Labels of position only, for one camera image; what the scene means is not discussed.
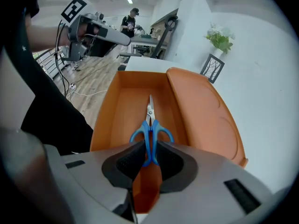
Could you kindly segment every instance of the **white table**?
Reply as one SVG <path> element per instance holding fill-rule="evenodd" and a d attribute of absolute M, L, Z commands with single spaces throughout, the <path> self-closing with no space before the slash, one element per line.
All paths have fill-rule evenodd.
<path fill-rule="evenodd" d="M 136 53 L 136 50 L 132 50 L 134 46 L 148 46 L 148 47 L 156 47 L 159 41 L 155 38 L 142 38 L 140 36 L 134 36 L 131 38 L 131 43 L 128 46 L 128 51 L 131 53 Z M 161 48 L 167 49 L 167 42 L 163 42 Z"/>
<path fill-rule="evenodd" d="M 131 56 L 125 71 L 148 71 L 165 73 L 170 67 L 177 67 L 200 73 L 200 67 L 186 67 L 185 65 L 160 59 Z"/>

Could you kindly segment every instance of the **scissor blade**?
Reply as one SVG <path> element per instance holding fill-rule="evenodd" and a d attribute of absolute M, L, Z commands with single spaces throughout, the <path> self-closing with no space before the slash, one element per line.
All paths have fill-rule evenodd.
<path fill-rule="evenodd" d="M 154 101 L 153 101 L 152 95 L 149 95 L 149 105 L 150 105 L 151 109 L 153 110 L 154 109 Z"/>
<path fill-rule="evenodd" d="M 150 125 L 150 115 L 149 114 L 146 114 L 145 121 L 148 123 L 148 125 Z"/>

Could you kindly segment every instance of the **ceiling light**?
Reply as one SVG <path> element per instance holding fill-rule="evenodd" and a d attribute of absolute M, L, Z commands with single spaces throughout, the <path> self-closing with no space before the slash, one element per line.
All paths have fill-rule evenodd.
<path fill-rule="evenodd" d="M 129 4 L 133 4 L 132 0 L 128 0 Z"/>

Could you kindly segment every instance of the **cable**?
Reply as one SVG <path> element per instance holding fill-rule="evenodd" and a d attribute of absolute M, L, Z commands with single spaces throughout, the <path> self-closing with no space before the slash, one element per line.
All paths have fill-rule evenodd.
<path fill-rule="evenodd" d="M 74 93 L 74 92 L 75 92 L 75 90 L 76 90 L 76 87 L 74 88 L 74 90 L 73 90 L 72 92 L 70 92 L 70 93 L 69 93 L 69 96 L 71 96 L 71 95 L 72 95 L 72 93 Z"/>
<path fill-rule="evenodd" d="M 75 89 L 76 89 L 76 88 L 75 88 Z M 75 89 L 74 89 L 74 90 L 75 90 Z M 70 103 L 71 103 L 71 94 L 72 94 L 72 93 L 70 93 Z"/>
<path fill-rule="evenodd" d="M 106 91 L 98 91 L 98 92 L 96 92 L 96 93 L 94 93 L 94 94 L 91 94 L 91 95 L 85 95 L 85 94 L 79 94 L 79 93 L 77 93 L 77 92 L 73 92 L 73 93 L 75 93 L 75 94 L 77 94 L 77 95 L 84 95 L 84 96 L 86 96 L 86 97 L 89 97 L 89 96 L 93 96 L 93 95 L 96 95 L 96 94 L 98 94 L 98 93 L 101 93 L 101 92 L 106 92 Z"/>
<path fill-rule="evenodd" d="M 58 50 L 58 33 L 59 33 L 59 27 L 60 27 L 60 25 L 61 25 L 61 22 L 62 22 L 62 20 L 60 20 L 59 25 L 58 25 L 58 28 L 57 28 L 56 44 L 55 44 L 55 55 L 54 55 L 54 57 L 55 57 L 55 65 L 56 65 L 56 68 L 58 69 L 58 72 L 59 72 L 61 81 L 62 81 L 62 83 L 63 83 L 63 85 L 64 85 L 64 96 L 66 96 L 66 88 L 65 88 L 65 84 L 64 84 L 64 79 L 63 79 L 63 77 L 62 77 L 61 71 L 60 71 L 59 66 L 58 66 L 58 55 L 57 55 L 57 50 Z"/>
<path fill-rule="evenodd" d="M 65 24 L 61 28 L 61 31 L 60 31 L 60 34 L 59 34 L 59 37 L 58 37 L 57 48 L 58 48 L 58 45 L 59 45 L 59 42 L 60 42 L 60 37 L 61 37 L 61 34 L 62 34 L 62 30 L 64 29 L 64 27 L 65 27 Z M 60 72 L 61 76 L 63 77 L 63 79 L 65 79 L 67 84 L 68 84 L 68 88 L 67 88 L 67 92 L 66 92 L 66 95 L 67 95 L 67 93 L 69 92 L 69 88 L 70 88 L 70 82 L 64 77 L 64 75 L 62 74 L 60 69 L 59 69 L 59 72 Z"/>
<path fill-rule="evenodd" d="M 83 78 L 81 78 L 81 79 L 79 79 L 79 80 L 77 80 L 77 81 L 74 81 L 74 82 L 72 82 L 71 84 L 76 84 L 76 83 L 78 83 L 79 81 L 81 81 L 81 80 L 85 79 L 86 77 L 92 75 L 92 74 L 95 73 L 96 71 L 98 71 L 98 70 L 100 70 L 100 69 L 102 69 L 102 68 L 108 66 L 111 62 L 115 61 L 116 59 L 110 61 L 108 64 L 106 64 L 106 65 L 104 65 L 104 66 L 102 66 L 102 67 L 100 67 L 100 68 L 98 68 L 98 69 L 96 69 L 96 70 L 93 70 L 91 73 L 89 73 L 89 74 L 86 75 L 85 77 L 83 77 Z"/>
<path fill-rule="evenodd" d="M 87 67 L 84 67 L 84 68 L 81 68 L 81 69 L 76 69 L 75 71 L 76 71 L 76 72 L 79 72 L 79 71 L 83 71 L 83 70 L 85 70 L 85 69 L 87 69 L 87 68 L 93 68 L 92 71 L 95 69 L 94 66 L 87 66 Z"/>
<path fill-rule="evenodd" d="M 59 72 L 61 81 L 62 81 L 62 83 L 63 83 L 63 85 L 64 85 L 64 96 L 66 97 L 67 94 L 68 94 L 68 92 L 69 92 L 70 83 L 69 83 L 69 81 L 64 77 L 64 75 L 62 74 L 62 72 L 61 72 L 61 70 L 60 70 L 60 68 L 59 68 L 59 65 L 58 65 L 58 53 L 57 53 L 57 52 L 58 52 L 59 42 L 60 42 L 60 37 L 61 37 L 62 31 L 63 31 L 63 29 L 64 29 L 64 27 L 65 27 L 65 24 L 64 24 L 64 25 L 62 26 L 61 30 L 60 30 L 60 33 L 59 33 L 59 27 L 60 27 L 60 25 L 61 25 L 61 22 L 62 22 L 62 20 L 60 20 L 60 23 L 59 23 L 58 28 L 57 28 L 56 45 L 55 45 L 55 64 L 56 64 L 56 68 L 57 68 L 57 70 L 58 70 L 58 72 Z M 68 83 L 68 88 L 67 88 L 67 90 L 66 90 L 66 88 L 65 88 L 64 80 L 66 80 L 66 82 Z"/>

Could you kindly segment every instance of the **black cap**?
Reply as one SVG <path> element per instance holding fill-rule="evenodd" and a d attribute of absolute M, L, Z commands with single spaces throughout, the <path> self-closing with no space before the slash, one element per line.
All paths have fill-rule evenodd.
<path fill-rule="evenodd" d="M 139 16 L 139 9 L 138 9 L 138 8 L 135 7 L 135 8 L 133 8 L 131 11 L 136 12 L 136 15 Z"/>

